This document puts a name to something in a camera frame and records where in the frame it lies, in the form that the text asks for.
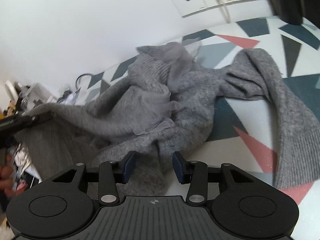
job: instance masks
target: hand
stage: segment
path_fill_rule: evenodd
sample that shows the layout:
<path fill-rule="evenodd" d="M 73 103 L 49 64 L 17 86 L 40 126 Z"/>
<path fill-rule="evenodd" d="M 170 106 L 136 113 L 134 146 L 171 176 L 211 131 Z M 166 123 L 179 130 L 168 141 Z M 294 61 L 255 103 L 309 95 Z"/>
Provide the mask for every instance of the hand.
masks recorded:
<path fill-rule="evenodd" d="M 11 162 L 12 157 L 7 155 L 7 162 Z M 21 192 L 25 191 L 27 186 L 20 188 L 17 191 L 12 190 L 13 187 L 13 179 L 10 179 L 10 176 L 13 172 L 13 169 L 9 166 L 0 166 L 0 190 L 3 190 L 4 193 L 8 197 L 13 197 L 15 195 L 20 194 Z"/>

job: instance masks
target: gray triangle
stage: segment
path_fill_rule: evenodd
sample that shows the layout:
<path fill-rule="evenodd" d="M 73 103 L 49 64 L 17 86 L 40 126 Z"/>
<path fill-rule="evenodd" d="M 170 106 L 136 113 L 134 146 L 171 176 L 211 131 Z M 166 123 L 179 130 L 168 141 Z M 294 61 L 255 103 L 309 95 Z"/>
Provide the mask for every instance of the gray triangle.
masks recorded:
<path fill-rule="evenodd" d="M 268 16 L 268 17 L 261 17 L 261 19 L 279 19 L 279 16 L 276 15 L 272 15 L 272 16 Z"/>
<path fill-rule="evenodd" d="M 88 103 L 90 102 L 96 95 L 98 95 L 100 92 L 100 88 L 95 88 L 95 89 L 92 89 L 90 92 L 89 92 L 89 95 L 87 96 L 85 102 Z"/>
<path fill-rule="evenodd" d="M 320 89 L 320 78 L 318 79 L 318 81 L 316 83 L 316 89 Z"/>
<path fill-rule="evenodd" d="M 100 86 L 100 94 L 106 91 L 109 87 L 111 87 L 107 82 L 101 79 L 101 86 Z"/>
<path fill-rule="evenodd" d="M 202 46 L 199 49 L 197 63 L 205 68 L 214 68 L 235 46 L 232 42 Z"/>
<path fill-rule="evenodd" d="M 101 72 L 99 74 L 92 76 L 87 89 L 89 89 L 93 85 L 97 84 L 102 79 L 103 74 L 104 74 L 104 72 Z"/>
<path fill-rule="evenodd" d="M 311 30 L 314 30 L 314 31 L 316 31 L 318 29 L 317 26 L 314 26 L 314 25 L 311 25 L 311 24 L 304 23 L 303 25 L 308 26 Z"/>
<path fill-rule="evenodd" d="M 255 171 L 247 171 L 247 173 L 255 176 L 256 178 L 264 181 L 265 183 L 272 186 L 273 184 L 273 174 L 272 173 L 263 173 L 263 172 L 255 172 Z"/>
<path fill-rule="evenodd" d="M 287 65 L 287 77 L 290 77 L 300 53 L 301 43 L 284 35 L 281 35 L 281 37 L 284 47 L 285 63 Z"/>

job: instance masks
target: cable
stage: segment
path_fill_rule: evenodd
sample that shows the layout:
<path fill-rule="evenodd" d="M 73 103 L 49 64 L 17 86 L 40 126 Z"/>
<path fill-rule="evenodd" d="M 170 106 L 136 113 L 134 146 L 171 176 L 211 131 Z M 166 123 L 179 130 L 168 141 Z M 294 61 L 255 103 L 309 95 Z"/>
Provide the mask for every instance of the cable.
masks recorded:
<path fill-rule="evenodd" d="M 230 17 L 230 13 L 229 10 L 227 8 L 226 3 L 223 0 L 217 0 L 217 2 L 223 6 L 224 10 L 221 10 L 223 16 L 225 17 L 227 23 L 231 23 L 231 17 Z"/>
<path fill-rule="evenodd" d="M 82 74 L 82 75 L 78 76 L 78 78 L 76 79 L 76 90 L 78 90 L 78 89 L 79 89 L 79 88 L 78 88 L 78 81 L 80 81 L 80 79 L 81 79 L 82 77 L 84 77 L 84 76 L 93 76 L 93 74 L 90 74 L 90 73 L 84 73 L 84 74 Z"/>

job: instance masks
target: dark teal triangle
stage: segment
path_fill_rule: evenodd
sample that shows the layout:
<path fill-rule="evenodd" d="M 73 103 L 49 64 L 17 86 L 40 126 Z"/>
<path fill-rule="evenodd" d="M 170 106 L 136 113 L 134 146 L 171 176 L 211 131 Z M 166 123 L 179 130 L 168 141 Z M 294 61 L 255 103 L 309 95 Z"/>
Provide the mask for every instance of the dark teal triangle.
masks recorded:
<path fill-rule="evenodd" d="M 284 47 L 285 63 L 287 65 L 287 77 L 290 77 L 300 53 L 301 43 L 284 35 L 281 35 L 281 38 Z"/>
<path fill-rule="evenodd" d="M 109 87 L 110 85 L 107 82 L 105 82 L 103 79 L 101 79 L 100 94 L 106 91 Z"/>
<path fill-rule="evenodd" d="M 208 30 L 202 30 L 202 31 L 184 36 L 182 38 L 182 40 L 185 41 L 185 40 L 196 39 L 196 38 L 198 38 L 198 40 L 204 40 L 204 39 L 210 38 L 212 36 L 215 36 L 215 34 L 213 34 L 212 32 L 210 32 Z"/>
<path fill-rule="evenodd" d="M 245 31 L 249 37 L 255 37 L 260 35 L 269 34 L 269 26 L 267 19 L 249 19 L 239 21 L 237 24 Z"/>
<path fill-rule="evenodd" d="M 117 78 L 119 78 L 119 77 L 122 77 L 122 76 L 124 75 L 124 73 L 128 70 L 128 67 L 129 67 L 133 62 L 135 62 L 136 59 L 137 59 L 137 56 L 132 57 L 132 58 L 130 58 L 130 59 L 122 62 L 122 63 L 118 66 L 118 68 L 117 68 L 116 72 L 114 73 L 111 81 L 113 81 L 113 80 L 115 80 L 115 79 L 117 79 Z"/>
<path fill-rule="evenodd" d="M 92 87 L 93 85 L 97 84 L 103 77 L 104 72 L 101 72 L 99 74 L 96 74 L 94 76 L 91 77 L 89 86 L 87 89 L 89 89 L 90 87 Z"/>
<path fill-rule="evenodd" d="M 248 133 L 224 97 L 217 98 L 214 110 L 213 128 L 207 141 L 238 137 L 239 135 L 233 128 L 234 126 Z"/>
<path fill-rule="evenodd" d="M 284 78 L 292 92 L 315 114 L 320 121 L 320 90 L 316 88 L 320 74 Z"/>
<path fill-rule="evenodd" d="M 290 35 L 310 45 L 314 49 L 319 49 L 320 47 L 320 40 L 302 25 L 287 24 L 279 29 L 289 33 Z"/>

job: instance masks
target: sweater ribbed cuff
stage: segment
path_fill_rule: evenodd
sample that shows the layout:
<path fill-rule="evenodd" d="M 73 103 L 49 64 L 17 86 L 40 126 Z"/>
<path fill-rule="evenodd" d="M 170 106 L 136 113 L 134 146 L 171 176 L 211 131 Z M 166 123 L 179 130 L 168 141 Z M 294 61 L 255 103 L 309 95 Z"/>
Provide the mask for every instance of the sweater ribbed cuff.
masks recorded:
<path fill-rule="evenodd" d="M 128 70 L 130 76 L 136 73 L 141 78 L 141 74 L 143 74 L 145 78 L 149 76 L 153 80 L 166 83 L 170 67 L 168 63 L 155 60 L 148 54 L 140 54 Z"/>
<path fill-rule="evenodd" d="M 320 130 L 283 137 L 274 186 L 289 188 L 320 178 Z"/>

